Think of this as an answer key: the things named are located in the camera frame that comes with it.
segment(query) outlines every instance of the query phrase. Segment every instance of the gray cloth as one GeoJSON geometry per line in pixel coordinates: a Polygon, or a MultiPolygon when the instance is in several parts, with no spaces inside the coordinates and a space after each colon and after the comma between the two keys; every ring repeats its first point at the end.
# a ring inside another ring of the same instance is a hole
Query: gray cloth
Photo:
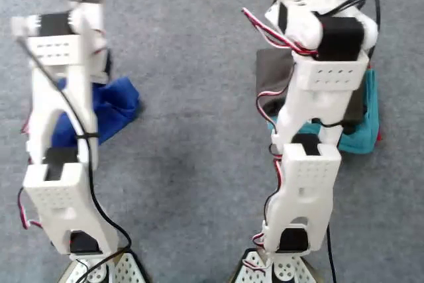
{"type": "MultiPolygon", "coordinates": [[[[36,228],[21,229],[16,193],[27,153],[19,135],[28,61],[10,18],[66,8],[67,0],[0,0],[0,277],[50,283],[68,263],[36,228]]],[[[267,48],[240,12],[272,0],[105,0],[115,77],[128,75],[141,116],[99,149],[95,191],[131,234],[155,282],[225,282],[259,232],[276,187],[256,113],[256,51],[267,48]]],[[[372,14],[372,0],[366,12],[372,14]]],[[[331,219],[339,282],[424,277],[423,0],[382,0],[378,71],[383,141],[344,156],[331,219]]],[[[35,217],[25,198],[28,214],[35,217]]],[[[330,282],[325,245],[307,257],[330,282]]]]}

